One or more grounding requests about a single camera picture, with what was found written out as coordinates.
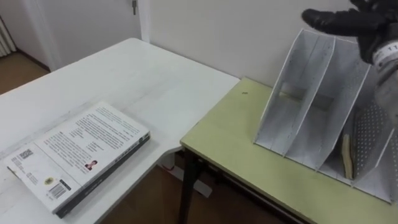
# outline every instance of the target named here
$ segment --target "green table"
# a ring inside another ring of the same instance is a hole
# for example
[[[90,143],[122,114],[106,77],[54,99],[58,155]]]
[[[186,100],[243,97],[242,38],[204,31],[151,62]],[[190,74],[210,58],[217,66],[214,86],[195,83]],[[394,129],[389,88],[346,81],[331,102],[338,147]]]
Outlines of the green table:
[[[241,80],[181,140],[186,223],[198,161],[208,161],[259,195],[315,223],[398,223],[398,207],[252,143],[272,89]]]

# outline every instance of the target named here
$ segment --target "gloved hand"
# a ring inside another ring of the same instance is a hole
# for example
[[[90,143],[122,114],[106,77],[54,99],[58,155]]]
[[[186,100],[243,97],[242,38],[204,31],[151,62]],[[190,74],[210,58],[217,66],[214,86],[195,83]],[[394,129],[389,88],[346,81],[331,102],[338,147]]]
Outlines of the gloved hand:
[[[373,63],[373,53],[381,44],[398,39],[398,0],[350,2],[358,10],[320,12],[307,9],[302,19],[327,34],[357,37],[362,60]]]

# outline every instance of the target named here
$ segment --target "table leg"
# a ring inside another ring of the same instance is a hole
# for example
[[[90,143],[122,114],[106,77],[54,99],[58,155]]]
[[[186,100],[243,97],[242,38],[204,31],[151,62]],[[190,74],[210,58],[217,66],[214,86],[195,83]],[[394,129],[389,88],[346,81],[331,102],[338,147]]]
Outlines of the table leg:
[[[169,174],[173,175],[176,177],[178,180],[183,181],[184,179],[184,170],[183,167],[179,168],[178,166],[175,166],[175,155],[174,153],[171,153],[167,156],[165,156],[158,165],[165,169]],[[201,195],[204,197],[208,198],[210,197],[211,192],[213,191],[208,185],[203,183],[200,180],[197,180],[195,184],[193,185],[193,189],[199,192]]]
[[[188,220],[189,208],[191,205],[193,185],[198,178],[200,168],[197,165],[195,155],[185,150],[185,168],[184,180],[182,183],[181,201],[180,201],[180,214],[178,216],[178,224],[186,224]]]

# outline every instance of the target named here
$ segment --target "wooden floor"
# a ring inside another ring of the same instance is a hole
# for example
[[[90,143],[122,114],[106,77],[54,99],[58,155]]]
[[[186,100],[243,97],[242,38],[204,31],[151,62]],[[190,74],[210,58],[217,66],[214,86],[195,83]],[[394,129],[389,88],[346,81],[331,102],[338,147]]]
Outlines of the wooden floor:
[[[22,54],[0,58],[0,94],[48,74]]]
[[[0,58],[0,94],[47,73],[21,54]],[[213,193],[209,198],[193,194],[189,224],[282,223],[229,187],[215,185],[211,177],[204,175],[201,179],[212,187]],[[177,223],[181,187],[181,181],[155,167],[102,224]]]

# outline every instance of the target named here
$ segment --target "white door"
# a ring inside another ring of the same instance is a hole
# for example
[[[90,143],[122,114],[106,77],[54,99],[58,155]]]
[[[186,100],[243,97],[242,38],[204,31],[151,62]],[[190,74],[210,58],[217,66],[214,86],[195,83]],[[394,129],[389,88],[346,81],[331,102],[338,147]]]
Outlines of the white door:
[[[131,37],[141,38],[132,0],[36,0],[58,67]]]

